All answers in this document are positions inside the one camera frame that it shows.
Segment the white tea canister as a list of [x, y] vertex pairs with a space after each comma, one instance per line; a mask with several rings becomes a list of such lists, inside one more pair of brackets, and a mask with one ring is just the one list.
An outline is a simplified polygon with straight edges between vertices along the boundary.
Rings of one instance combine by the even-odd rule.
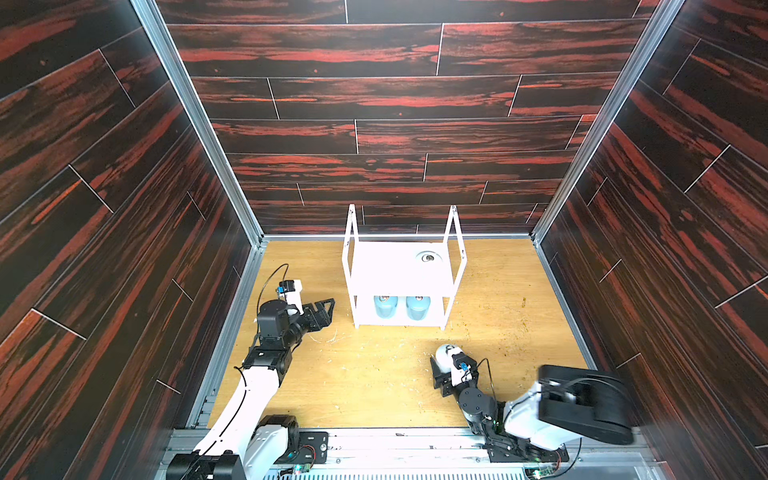
[[444, 263], [443, 256], [434, 250], [424, 250], [415, 255], [415, 262], [423, 266], [436, 266]]
[[452, 370], [456, 370], [454, 357], [458, 354], [462, 354], [463, 350], [453, 344], [441, 345], [434, 356], [435, 364], [438, 370], [442, 374], [450, 373]]

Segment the teal tea canister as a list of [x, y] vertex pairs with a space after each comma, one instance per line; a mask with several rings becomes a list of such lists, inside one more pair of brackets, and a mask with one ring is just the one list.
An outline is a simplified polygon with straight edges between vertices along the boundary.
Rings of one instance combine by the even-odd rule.
[[397, 311], [398, 296], [375, 296], [374, 309], [378, 318], [391, 319]]
[[422, 321], [426, 318], [431, 305], [431, 299], [426, 296], [408, 296], [406, 298], [406, 313], [413, 321]]

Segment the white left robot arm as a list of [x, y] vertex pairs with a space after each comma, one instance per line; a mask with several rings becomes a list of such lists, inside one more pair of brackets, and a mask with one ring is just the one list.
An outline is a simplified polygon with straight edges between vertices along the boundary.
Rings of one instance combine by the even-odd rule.
[[259, 307], [258, 334], [237, 368], [239, 384], [213, 428], [170, 462], [167, 479], [262, 479], [282, 457], [302, 449], [291, 415], [262, 419], [305, 334], [332, 323], [334, 299], [297, 307], [281, 299]]

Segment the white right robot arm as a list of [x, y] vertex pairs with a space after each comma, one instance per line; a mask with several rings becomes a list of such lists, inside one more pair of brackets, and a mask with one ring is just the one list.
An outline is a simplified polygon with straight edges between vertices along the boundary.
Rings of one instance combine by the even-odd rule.
[[634, 443], [631, 400], [609, 372], [543, 365], [520, 398], [501, 402], [479, 387], [480, 363], [446, 344], [430, 358], [434, 388], [453, 397], [493, 463], [556, 463], [569, 459], [566, 444], [583, 438]]

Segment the white two-tier metal shelf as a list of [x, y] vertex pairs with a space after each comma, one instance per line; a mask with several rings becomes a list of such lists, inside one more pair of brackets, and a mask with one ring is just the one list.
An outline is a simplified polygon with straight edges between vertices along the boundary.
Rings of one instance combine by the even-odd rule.
[[[415, 255], [434, 250], [444, 263], [423, 266]], [[348, 207], [343, 239], [342, 268], [354, 326], [427, 327], [444, 330], [467, 267], [468, 257], [458, 208], [449, 209], [439, 241], [372, 241], [360, 238], [356, 208]], [[377, 317], [375, 296], [398, 296], [396, 314], [387, 320]], [[426, 296], [431, 305], [426, 318], [413, 321], [406, 313], [408, 296]]]

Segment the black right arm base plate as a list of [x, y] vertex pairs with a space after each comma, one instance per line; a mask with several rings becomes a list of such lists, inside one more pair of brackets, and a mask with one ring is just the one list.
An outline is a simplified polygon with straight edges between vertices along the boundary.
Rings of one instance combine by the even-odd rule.
[[491, 463], [560, 463], [569, 460], [565, 447], [545, 450], [527, 439], [494, 431], [485, 434], [484, 448]]

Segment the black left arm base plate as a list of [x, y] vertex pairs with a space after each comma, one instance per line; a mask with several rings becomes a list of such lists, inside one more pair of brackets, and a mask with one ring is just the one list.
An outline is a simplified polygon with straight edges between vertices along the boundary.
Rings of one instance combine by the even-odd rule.
[[276, 464], [325, 464], [328, 458], [329, 433], [327, 431], [289, 432], [288, 447]]

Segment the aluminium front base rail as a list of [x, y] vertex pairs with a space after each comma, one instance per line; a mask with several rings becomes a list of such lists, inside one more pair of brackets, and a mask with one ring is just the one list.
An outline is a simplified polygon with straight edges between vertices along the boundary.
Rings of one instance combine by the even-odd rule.
[[566, 460], [494, 463], [466, 427], [325, 428], [327, 442], [297, 466], [274, 465], [268, 479], [671, 479], [637, 433], [629, 446], [583, 439]]

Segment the aluminium left corner post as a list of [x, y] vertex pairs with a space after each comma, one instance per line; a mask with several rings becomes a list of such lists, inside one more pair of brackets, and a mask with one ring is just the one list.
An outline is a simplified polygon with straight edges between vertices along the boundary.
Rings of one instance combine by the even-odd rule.
[[250, 244], [260, 248], [265, 236], [263, 229], [227, 159], [157, 3], [151, 0], [131, 0], [130, 4], [189, 117]]

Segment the aluminium corner post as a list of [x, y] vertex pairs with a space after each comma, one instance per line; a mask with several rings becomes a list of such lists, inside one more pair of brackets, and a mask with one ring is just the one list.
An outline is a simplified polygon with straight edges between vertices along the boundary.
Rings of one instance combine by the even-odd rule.
[[227, 159], [157, 3], [151, 0], [131, 0], [130, 4], [189, 117], [250, 244], [260, 248], [265, 236], [263, 229]]
[[651, 15], [636, 46], [620, 72], [614, 87], [607, 96], [590, 130], [587, 132], [582, 145], [576, 152], [573, 162], [552, 201], [537, 226], [533, 229], [531, 238], [537, 250], [542, 249], [542, 244], [548, 231], [683, 5], [683, 0], [664, 0], [659, 3]]

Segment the aluminium right corner post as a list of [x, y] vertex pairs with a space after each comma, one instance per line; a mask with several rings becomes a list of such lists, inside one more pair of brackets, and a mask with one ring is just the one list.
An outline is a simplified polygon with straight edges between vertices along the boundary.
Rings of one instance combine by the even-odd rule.
[[620, 72], [614, 87], [607, 96], [590, 130], [587, 132], [582, 145], [576, 152], [573, 162], [552, 201], [537, 226], [533, 229], [531, 238], [537, 250], [542, 249], [542, 244], [548, 231], [683, 5], [683, 0], [664, 0], [659, 3], [651, 15], [636, 46]]

